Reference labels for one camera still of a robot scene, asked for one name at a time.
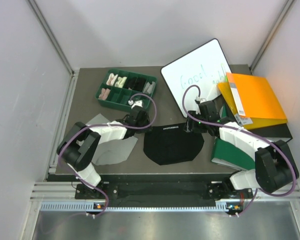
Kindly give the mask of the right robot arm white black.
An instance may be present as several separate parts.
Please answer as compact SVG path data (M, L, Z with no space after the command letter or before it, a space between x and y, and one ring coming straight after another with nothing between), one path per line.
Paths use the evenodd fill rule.
M254 134L229 118L219 116L212 101L201 102L200 112L186 111L186 130L209 133L244 152L254 168L233 173L225 180L223 192L235 198L245 189L261 190L273 197L285 197L296 188L298 168L287 142L271 141Z

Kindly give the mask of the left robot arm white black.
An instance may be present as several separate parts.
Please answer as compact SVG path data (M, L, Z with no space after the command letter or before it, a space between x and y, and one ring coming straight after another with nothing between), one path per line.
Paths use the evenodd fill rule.
M136 133L151 128L148 112L135 107L131 112L109 123L86 125L76 122L58 145L56 154L74 171L86 185L86 192L92 198L99 198L104 191L101 177L92 164L98 145L114 140L125 140Z

